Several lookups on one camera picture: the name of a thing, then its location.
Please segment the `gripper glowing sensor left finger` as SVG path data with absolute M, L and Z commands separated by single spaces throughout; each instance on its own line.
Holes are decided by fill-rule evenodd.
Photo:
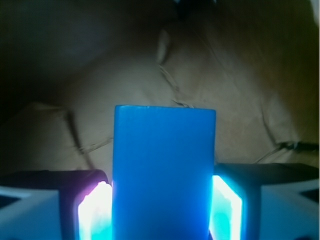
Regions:
M 0 238 L 112 239 L 112 187 L 106 173 L 35 170 L 1 176 Z

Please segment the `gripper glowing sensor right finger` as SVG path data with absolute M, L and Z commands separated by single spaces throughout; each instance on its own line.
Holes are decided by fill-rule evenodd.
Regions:
M 302 163 L 219 163 L 211 240 L 317 240 L 320 171 Z

